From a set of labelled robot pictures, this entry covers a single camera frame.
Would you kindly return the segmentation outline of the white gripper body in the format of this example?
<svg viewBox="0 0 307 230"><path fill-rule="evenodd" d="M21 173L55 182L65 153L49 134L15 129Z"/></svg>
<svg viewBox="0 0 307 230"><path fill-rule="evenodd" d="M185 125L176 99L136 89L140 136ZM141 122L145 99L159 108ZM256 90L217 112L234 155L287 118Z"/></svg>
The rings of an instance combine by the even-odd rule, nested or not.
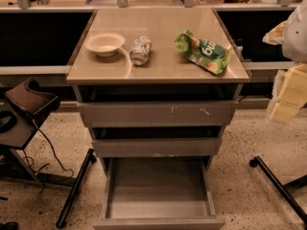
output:
<svg viewBox="0 0 307 230"><path fill-rule="evenodd" d="M282 52L285 58L307 62L307 0L303 0L288 17L284 28Z"/></svg>

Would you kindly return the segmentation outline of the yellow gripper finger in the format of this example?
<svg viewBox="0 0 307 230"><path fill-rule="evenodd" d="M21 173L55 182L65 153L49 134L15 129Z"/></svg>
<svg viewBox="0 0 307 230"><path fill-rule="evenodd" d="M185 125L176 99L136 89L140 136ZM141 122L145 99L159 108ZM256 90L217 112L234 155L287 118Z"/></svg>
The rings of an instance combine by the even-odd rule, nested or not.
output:
<svg viewBox="0 0 307 230"><path fill-rule="evenodd" d="M266 33L262 39L264 43L270 45L279 45L283 43L284 40L284 29L285 29L286 22L283 21L271 29L268 33Z"/></svg>
<svg viewBox="0 0 307 230"><path fill-rule="evenodd" d="M298 64L289 70L278 70L274 79L269 119L288 124L307 104L307 64Z"/></svg>

